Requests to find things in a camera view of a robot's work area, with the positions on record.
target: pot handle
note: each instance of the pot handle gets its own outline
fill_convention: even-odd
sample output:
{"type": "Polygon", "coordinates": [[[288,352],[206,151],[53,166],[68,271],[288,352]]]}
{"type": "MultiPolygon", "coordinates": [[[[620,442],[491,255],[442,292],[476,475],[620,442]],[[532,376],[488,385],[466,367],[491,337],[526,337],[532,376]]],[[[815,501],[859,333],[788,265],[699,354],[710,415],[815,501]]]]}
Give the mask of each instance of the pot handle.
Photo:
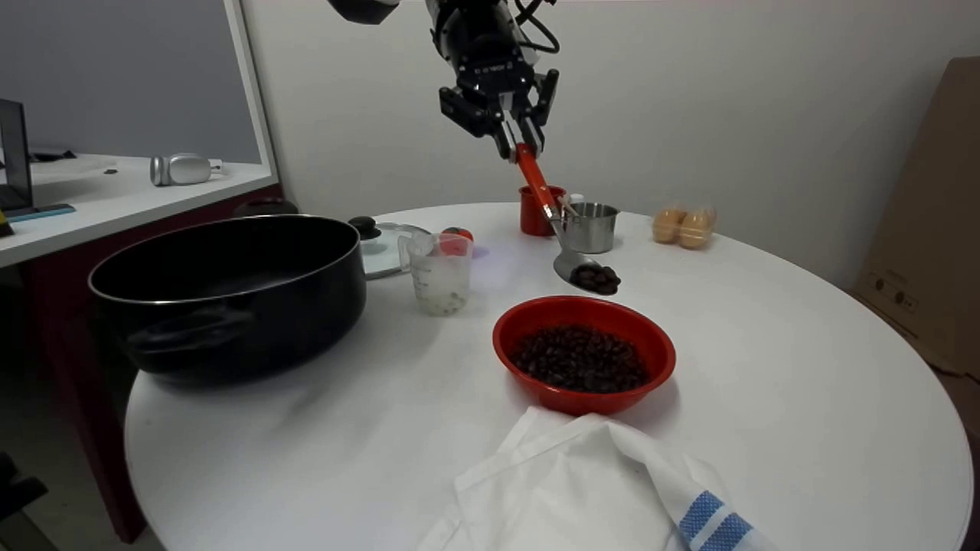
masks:
{"type": "Polygon", "coordinates": [[[252,313],[212,305],[184,319],[150,324],[132,333],[129,347],[135,347],[140,354],[198,352],[242,340],[252,321],[252,313]]]}
{"type": "Polygon", "coordinates": [[[236,208],[236,218],[249,218],[249,213],[301,218],[301,208],[281,197],[260,197],[236,208]]]}

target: kitchen counter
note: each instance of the kitchen counter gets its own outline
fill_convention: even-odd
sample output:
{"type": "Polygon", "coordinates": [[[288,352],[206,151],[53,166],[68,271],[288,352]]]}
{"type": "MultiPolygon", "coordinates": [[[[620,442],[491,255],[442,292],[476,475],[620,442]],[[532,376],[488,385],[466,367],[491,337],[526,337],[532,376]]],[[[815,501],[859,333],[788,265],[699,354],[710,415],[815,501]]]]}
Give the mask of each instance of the kitchen counter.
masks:
{"type": "Polygon", "coordinates": [[[16,235],[0,239],[0,270],[272,185],[264,166],[222,161],[208,185],[152,186],[145,157],[79,157],[34,173],[35,206],[68,203],[74,212],[16,225],[16,235]]]}
{"type": "Polygon", "coordinates": [[[0,270],[16,265],[24,283],[35,361],[79,435],[121,543],[145,529],[121,458],[121,400],[135,367],[104,343],[87,271],[125,246],[231,218],[255,198],[281,198],[265,166],[226,161],[208,185],[152,186],[150,158],[79,157],[34,166],[34,206],[74,212],[16,221],[16,235],[0,239],[0,270]]]}

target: white round table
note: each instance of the white round table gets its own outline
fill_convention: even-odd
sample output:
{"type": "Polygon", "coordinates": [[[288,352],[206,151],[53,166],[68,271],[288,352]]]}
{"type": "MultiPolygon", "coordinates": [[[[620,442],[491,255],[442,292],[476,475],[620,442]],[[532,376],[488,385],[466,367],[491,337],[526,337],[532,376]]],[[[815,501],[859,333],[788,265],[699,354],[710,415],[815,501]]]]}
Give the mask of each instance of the white round table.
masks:
{"type": "MultiPolygon", "coordinates": [[[[470,301],[425,319],[409,278],[367,285],[360,321],[272,379],[187,392],[140,374],[125,412],[136,501],[171,551],[409,551],[451,484],[491,457],[526,397],[491,332],[515,302],[579,294],[516,206],[379,221],[476,235],[470,301]]],[[[920,357],[869,310],[735,239],[665,247],[618,218],[601,256],[614,302],[678,343],[673,379],[618,420],[707,463],[733,506],[788,551],[956,551],[973,473],[964,428],[920,357]]]]}

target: pot rim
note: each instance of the pot rim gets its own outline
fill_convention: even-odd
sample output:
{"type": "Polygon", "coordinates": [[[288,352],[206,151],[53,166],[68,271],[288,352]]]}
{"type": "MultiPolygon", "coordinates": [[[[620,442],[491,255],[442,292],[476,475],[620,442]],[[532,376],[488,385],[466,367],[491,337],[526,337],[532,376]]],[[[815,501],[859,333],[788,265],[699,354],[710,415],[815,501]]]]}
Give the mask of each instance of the pot rim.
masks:
{"type": "Polygon", "coordinates": [[[342,264],[349,255],[360,255],[360,235],[351,225],[347,221],[334,221],[334,218],[312,218],[312,213],[242,213],[242,218],[226,218],[226,221],[206,221],[206,225],[193,225],[193,226],[177,226],[177,230],[169,230],[169,233],[159,233],[159,235],[150,235],[150,239],[140,239],[140,243],[132,243],[119,252],[112,252],[109,256],[104,256],[101,264],[95,264],[86,277],[86,285],[95,297],[107,301],[107,302],[121,302],[121,305],[196,305],[196,302],[220,302],[220,301],[236,301],[236,297],[252,297],[252,294],[264,294],[264,292],[272,292],[272,289],[285,289],[285,285],[294,285],[294,283],[303,283],[303,278],[312,278],[337,264],[342,264]],[[309,271],[301,271],[301,277],[288,277],[288,278],[272,278],[265,285],[255,285],[255,289],[245,289],[245,292],[231,292],[231,294],[212,294],[212,297],[177,297],[177,301],[140,301],[140,297],[116,297],[116,294],[107,294],[95,285],[95,277],[99,270],[104,270],[107,264],[112,264],[116,256],[146,246],[146,243],[159,243],[159,239],[169,239],[169,235],[177,235],[177,233],[193,233],[193,230],[201,230],[201,226],[226,226],[226,225],[255,225],[255,221],[270,221],[270,218],[288,218],[288,221],[326,221],[326,225],[337,225],[337,226],[347,226],[355,239],[351,246],[334,256],[331,264],[320,264],[309,271]]]}

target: black cooking pot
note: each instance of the black cooking pot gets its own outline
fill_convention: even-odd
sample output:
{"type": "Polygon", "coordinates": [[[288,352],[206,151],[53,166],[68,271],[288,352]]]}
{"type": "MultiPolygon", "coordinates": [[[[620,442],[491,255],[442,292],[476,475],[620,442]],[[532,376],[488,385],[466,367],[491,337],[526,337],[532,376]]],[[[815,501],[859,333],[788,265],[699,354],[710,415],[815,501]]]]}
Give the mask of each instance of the black cooking pot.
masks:
{"type": "Polygon", "coordinates": [[[364,310],[358,233],[326,218],[231,218],[116,252],[99,313],[146,374],[255,379],[334,347],[364,310]]]}

